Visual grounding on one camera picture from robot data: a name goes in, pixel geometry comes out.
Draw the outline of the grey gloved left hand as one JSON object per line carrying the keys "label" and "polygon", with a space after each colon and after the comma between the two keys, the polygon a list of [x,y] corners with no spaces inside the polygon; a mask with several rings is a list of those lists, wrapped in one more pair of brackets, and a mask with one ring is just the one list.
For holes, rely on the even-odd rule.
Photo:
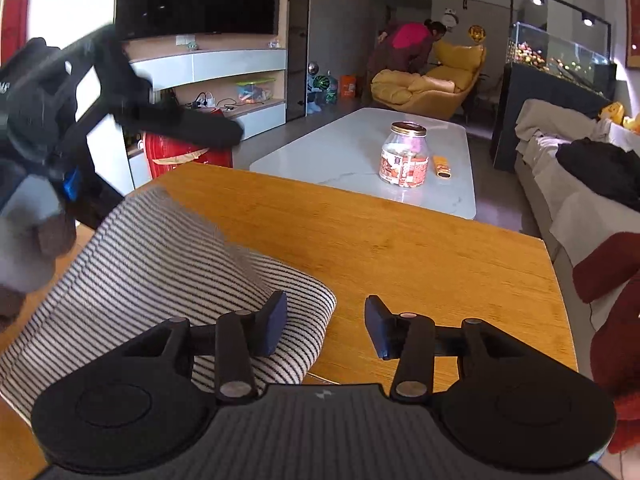
{"label": "grey gloved left hand", "polygon": [[58,257],[75,244],[75,220],[51,183],[17,162],[1,161],[1,328],[26,297],[50,282]]}

